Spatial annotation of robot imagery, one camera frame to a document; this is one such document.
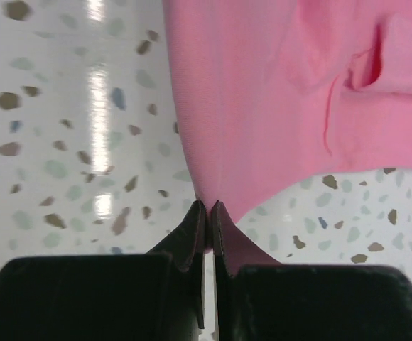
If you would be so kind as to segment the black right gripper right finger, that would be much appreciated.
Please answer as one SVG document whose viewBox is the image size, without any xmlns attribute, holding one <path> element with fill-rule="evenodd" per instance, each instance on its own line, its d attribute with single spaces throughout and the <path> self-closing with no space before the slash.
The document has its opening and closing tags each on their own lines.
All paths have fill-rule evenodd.
<svg viewBox="0 0 412 341">
<path fill-rule="evenodd" d="M 240 268 L 279 266 L 281 263 L 235 225 L 223 202 L 217 201 L 210 212 L 210 234 L 215 263 L 216 332 L 219 340 L 232 340 L 238 308 L 234 282 Z"/>
</svg>

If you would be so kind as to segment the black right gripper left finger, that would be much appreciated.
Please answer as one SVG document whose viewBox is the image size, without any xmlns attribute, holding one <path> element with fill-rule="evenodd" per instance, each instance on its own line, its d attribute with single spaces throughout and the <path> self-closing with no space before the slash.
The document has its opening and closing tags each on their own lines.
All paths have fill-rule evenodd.
<svg viewBox="0 0 412 341">
<path fill-rule="evenodd" d="M 182 222 L 148 251 L 165 254 L 171 258 L 180 284 L 193 311 L 197 326 L 205 327 L 205 225 L 206 209 L 202 202 L 192 203 Z"/>
</svg>

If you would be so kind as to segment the pink t shirt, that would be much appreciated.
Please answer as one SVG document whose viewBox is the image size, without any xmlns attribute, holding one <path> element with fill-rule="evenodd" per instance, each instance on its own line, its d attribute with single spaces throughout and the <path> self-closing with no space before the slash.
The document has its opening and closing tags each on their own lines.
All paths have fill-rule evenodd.
<svg viewBox="0 0 412 341">
<path fill-rule="evenodd" d="M 412 168 L 412 1 L 165 1 L 197 197 L 235 220 L 323 173 Z"/>
</svg>

